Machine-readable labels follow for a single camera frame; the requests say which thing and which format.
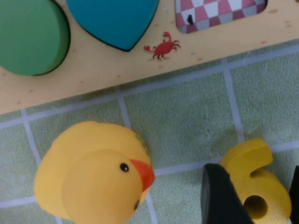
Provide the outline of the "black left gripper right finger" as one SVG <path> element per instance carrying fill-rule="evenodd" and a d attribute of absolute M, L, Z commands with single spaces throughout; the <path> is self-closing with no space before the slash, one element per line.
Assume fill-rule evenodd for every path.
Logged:
<path fill-rule="evenodd" d="M 290 221 L 292 224 L 299 224 L 299 166 L 295 167 L 292 183 L 289 191 L 292 211 Z"/>

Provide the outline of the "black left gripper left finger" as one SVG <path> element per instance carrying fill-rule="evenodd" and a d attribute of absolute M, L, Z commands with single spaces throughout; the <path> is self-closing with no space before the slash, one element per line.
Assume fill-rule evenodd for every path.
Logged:
<path fill-rule="evenodd" d="M 253 223 L 236 193 L 230 175 L 220 164 L 208 163 L 203 167 L 202 223 Z"/>

